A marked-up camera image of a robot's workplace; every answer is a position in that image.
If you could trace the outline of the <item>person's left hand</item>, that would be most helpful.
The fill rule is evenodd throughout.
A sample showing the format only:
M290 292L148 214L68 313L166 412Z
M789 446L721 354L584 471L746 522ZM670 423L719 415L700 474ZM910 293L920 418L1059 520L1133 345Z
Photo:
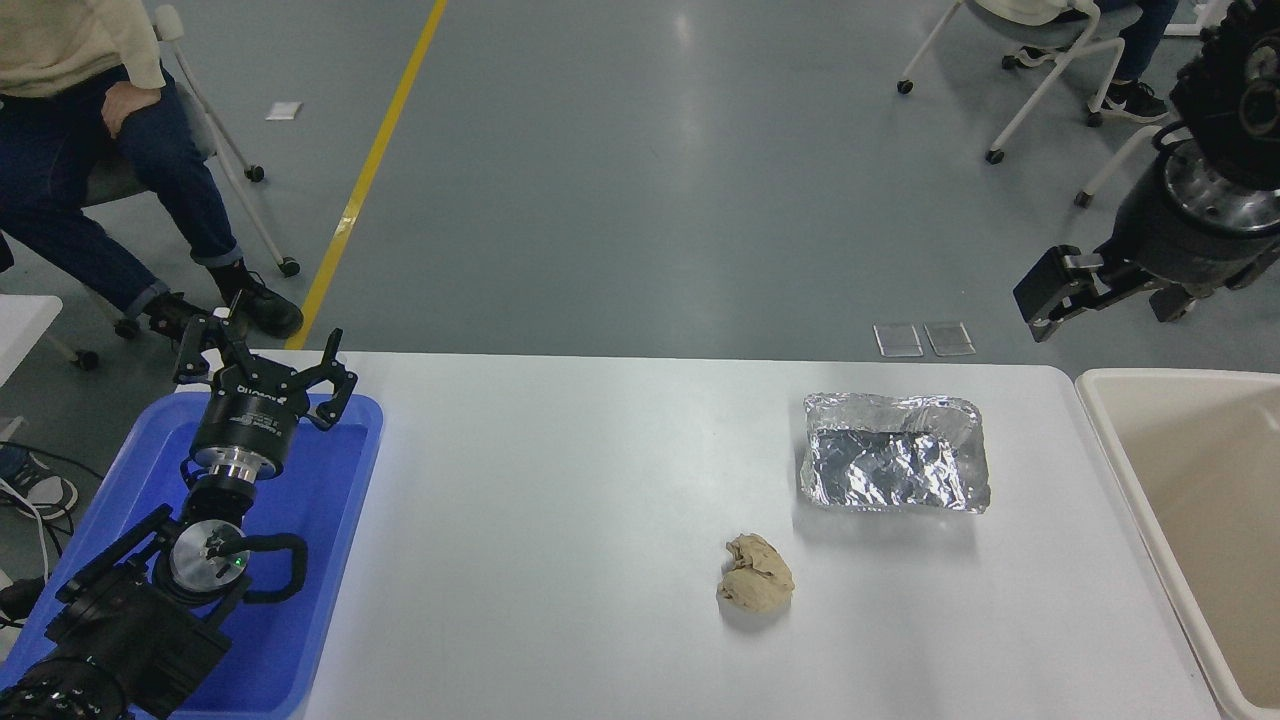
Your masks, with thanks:
M143 109L156 105L163 88L141 88L129 81L118 81L102 96L100 117L109 138L116 138L125 120Z

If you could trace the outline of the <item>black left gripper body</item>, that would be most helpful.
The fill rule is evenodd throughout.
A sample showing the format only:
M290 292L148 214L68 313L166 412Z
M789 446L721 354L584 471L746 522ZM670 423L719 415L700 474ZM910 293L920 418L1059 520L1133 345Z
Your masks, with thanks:
M253 455L261 473L282 473L306 392L287 393L283 379L265 370L223 368L212 377L210 401L189 447L192 459L212 468L236 454Z

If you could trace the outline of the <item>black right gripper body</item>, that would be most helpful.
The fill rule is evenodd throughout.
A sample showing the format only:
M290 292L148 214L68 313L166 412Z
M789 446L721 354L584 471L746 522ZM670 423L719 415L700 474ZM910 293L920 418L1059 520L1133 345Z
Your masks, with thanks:
M1100 279L1243 290L1277 260L1277 190L1236 183L1199 149L1161 152L1100 246Z

